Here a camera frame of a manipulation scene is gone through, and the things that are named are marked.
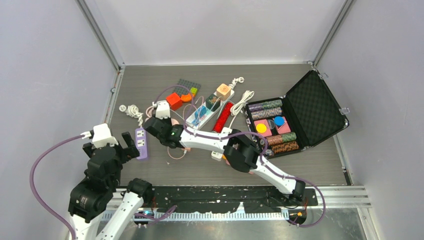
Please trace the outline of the purple power strip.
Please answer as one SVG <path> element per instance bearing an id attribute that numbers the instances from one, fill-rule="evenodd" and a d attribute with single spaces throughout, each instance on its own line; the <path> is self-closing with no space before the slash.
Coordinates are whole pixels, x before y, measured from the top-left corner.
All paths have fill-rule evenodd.
<path id="1" fill-rule="evenodd" d="M 139 161 L 147 160 L 149 156 L 147 147 L 147 132 L 142 127 L 135 130 L 135 144 L 139 151 L 139 156 L 136 159 Z"/>

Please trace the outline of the white multicolour power strip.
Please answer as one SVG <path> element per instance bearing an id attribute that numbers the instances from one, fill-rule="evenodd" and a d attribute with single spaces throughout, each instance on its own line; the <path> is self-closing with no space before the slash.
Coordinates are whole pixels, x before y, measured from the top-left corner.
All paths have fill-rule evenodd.
<path id="1" fill-rule="evenodd" d="M 195 130 L 200 130 L 202 127 L 204 127 L 205 125 L 206 125 L 206 123 L 209 121 L 209 120 L 211 120 L 213 117 L 214 117 L 214 115 L 216 115 L 216 114 L 218 114 L 218 113 L 220 113 L 221 112 L 221 109 L 223 108 L 223 106 L 227 103 L 227 102 L 229 102 L 230 101 L 230 99 L 234 96 L 234 94 L 235 94 L 235 91 L 233 90 L 233 89 L 231 89 L 231 93 L 230 93 L 230 96 L 228 97 L 228 99 L 226 100 L 226 101 L 222 101 L 221 99 L 221 105 L 220 105 L 220 107 L 215 111 L 215 112 L 212 112 L 212 111 L 210 111 L 210 110 L 208 110 L 207 111 L 207 114 L 205 114 L 201 119 L 200 119 L 200 121 L 196 121 L 195 120 L 195 111 L 199 108 L 199 107 L 201 107 L 201 106 L 206 106 L 206 100 L 205 100 L 205 102 L 201 105 L 201 106 L 199 106 L 199 107 L 197 107 L 196 108 L 196 110 L 194 111 L 194 113 L 192 113 L 187 119 L 186 119 L 186 124 L 187 124 L 187 126 L 188 127 L 191 127 L 191 128 L 193 128 L 193 129 L 195 129 Z"/>

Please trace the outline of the blue plug adapter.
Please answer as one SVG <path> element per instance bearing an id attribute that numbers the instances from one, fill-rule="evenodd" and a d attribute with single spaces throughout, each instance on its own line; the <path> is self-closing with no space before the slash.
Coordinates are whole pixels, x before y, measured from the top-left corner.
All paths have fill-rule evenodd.
<path id="1" fill-rule="evenodd" d="M 202 105 L 194 112 L 194 119 L 196 121 L 200 121 L 201 118 L 207 113 L 208 113 L 208 108 Z"/>

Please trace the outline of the dark green cube adapter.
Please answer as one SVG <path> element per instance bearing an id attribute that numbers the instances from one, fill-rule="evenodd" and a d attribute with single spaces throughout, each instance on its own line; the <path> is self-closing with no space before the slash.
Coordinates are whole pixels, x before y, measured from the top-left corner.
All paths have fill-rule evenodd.
<path id="1" fill-rule="evenodd" d="M 215 94 L 211 94 L 205 101 L 205 106 L 208 110 L 215 112 L 221 106 L 220 97 Z"/>

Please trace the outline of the beige cube adapter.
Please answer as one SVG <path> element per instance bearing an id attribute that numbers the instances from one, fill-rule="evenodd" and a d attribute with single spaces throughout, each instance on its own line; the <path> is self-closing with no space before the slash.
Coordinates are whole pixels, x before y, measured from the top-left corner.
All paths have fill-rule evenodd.
<path id="1" fill-rule="evenodd" d="M 220 98 L 222 101 L 226 101 L 230 95 L 231 95 L 231 88 L 225 83 L 222 83 L 216 89 L 216 96 Z"/>

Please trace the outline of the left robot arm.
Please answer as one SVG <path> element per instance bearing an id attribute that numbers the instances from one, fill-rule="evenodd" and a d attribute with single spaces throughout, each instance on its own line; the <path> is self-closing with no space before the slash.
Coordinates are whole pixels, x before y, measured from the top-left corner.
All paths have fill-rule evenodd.
<path id="1" fill-rule="evenodd" d="M 140 153 L 129 132 L 122 133 L 127 144 L 107 141 L 97 147 L 92 142 L 82 147 L 89 160 L 85 177 L 70 193 L 68 212 L 73 233 L 71 240 L 117 240 L 140 207 L 148 207 L 154 199 L 151 183 L 140 178 L 131 180 L 123 194 L 118 210 L 100 233 L 100 220 L 120 185 L 123 165 Z"/>

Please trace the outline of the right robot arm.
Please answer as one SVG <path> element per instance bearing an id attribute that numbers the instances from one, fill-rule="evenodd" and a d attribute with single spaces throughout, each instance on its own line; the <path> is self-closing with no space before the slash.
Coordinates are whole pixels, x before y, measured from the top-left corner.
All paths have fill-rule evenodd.
<path id="1" fill-rule="evenodd" d="M 170 119 L 150 117 L 144 129 L 166 147 L 191 148 L 223 154 L 230 166 L 242 173 L 254 173 L 277 188 L 291 205 L 299 205 L 306 197 L 303 180 L 287 174 L 257 149 L 248 137 L 249 132 L 233 129 L 230 133 L 195 130 L 181 124 L 173 125 Z"/>

